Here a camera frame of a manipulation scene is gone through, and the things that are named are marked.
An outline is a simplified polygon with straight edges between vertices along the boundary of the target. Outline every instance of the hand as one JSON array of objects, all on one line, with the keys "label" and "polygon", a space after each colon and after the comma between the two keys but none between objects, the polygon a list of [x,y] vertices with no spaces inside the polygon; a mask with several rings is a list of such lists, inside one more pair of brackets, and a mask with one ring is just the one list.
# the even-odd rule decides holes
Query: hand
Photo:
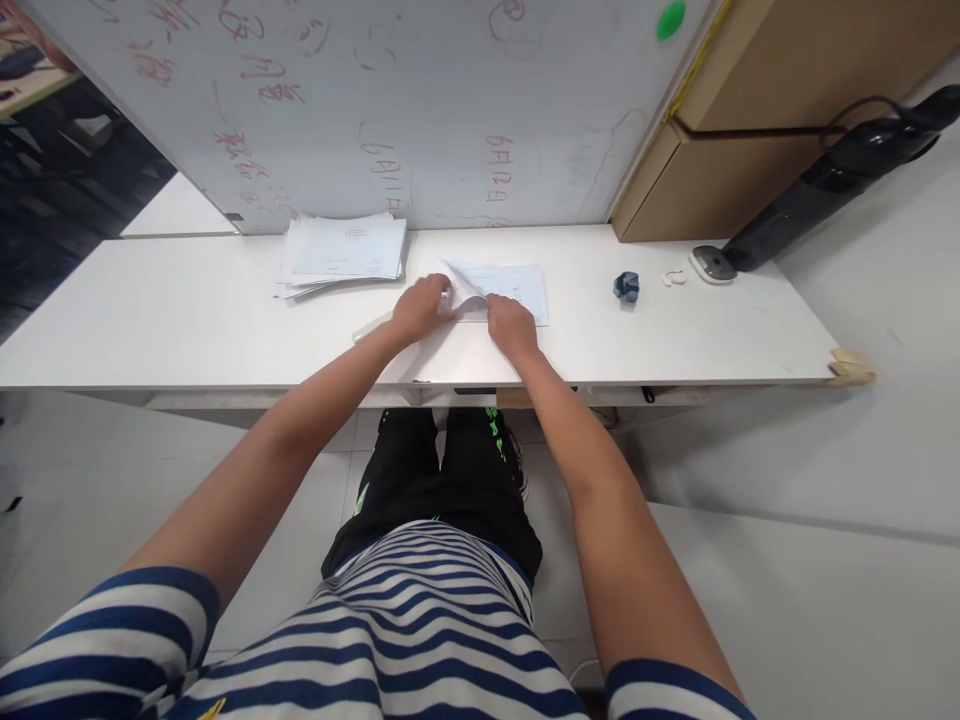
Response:
[{"label": "hand", "polygon": [[450,278],[439,273],[420,278],[397,300],[387,323],[407,345],[422,340],[437,328],[453,322],[456,313],[438,312],[440,293],[450,287]]},{"label": "hand", "polygon": [[487,295],[487,325],[490,337],[514,367],[539,354],[537,326],[533,315],[516,300],[502,295]]}]

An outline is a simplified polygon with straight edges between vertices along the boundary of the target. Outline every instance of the cardboard box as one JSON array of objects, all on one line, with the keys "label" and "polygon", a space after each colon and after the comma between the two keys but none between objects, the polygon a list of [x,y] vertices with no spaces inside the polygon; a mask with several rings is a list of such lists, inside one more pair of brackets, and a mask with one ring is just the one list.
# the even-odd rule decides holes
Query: cardboard box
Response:
[{"label": "cardboard box", "polygon": [[611,222],[621,242],[729,238],[818,157],[816,132],[702,136],[670,121]]},{"label": "cardboard box", "polygon": [[868,95],[904,98],[958,48],[960,0],[735,0],[676,117],[699,132],[825,127]]}]

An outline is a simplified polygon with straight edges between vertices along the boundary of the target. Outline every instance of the striped shirt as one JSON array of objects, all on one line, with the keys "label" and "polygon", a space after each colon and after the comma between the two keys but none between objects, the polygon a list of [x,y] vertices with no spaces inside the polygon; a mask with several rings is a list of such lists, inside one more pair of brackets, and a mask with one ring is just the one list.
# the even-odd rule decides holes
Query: striped shirt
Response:
[{"label": "striped shirt", "polygon": [[[203,665],[219,599],[181,568],[83,598],[0,671],[4,718],[585,718],[532,630],[530,588],[497,548],[442,522],[397,528],[267,637]],[[613,718],[752,718],[687,668],[618,664]]]}]

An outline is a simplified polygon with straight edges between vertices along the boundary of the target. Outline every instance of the small blue object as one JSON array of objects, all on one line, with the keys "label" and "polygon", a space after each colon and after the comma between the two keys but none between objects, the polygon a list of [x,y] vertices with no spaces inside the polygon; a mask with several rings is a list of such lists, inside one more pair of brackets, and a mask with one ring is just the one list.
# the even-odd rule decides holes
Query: small blue object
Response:
[{"label": "small blue object", "polygon": [[623,302],[633,305],[640,297],[640,277],[629,270],[620,273],[613,281],[613,294]]}]

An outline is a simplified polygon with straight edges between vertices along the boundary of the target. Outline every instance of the black pants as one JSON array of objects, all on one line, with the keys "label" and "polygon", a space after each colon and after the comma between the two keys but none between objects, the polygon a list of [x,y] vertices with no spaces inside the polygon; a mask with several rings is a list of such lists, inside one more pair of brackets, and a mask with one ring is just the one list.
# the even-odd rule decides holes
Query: black pants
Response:
[{"label": "black pants", "polygon": [[439,519],[496,545],[533,584],[543,550],[523,510],[514,479],[519,463],[503,413],[451,408],[442,468],[429,409],[385,410],[379,433],[360,481],[356,514],[337,533],[323,577],[394,528]]}]

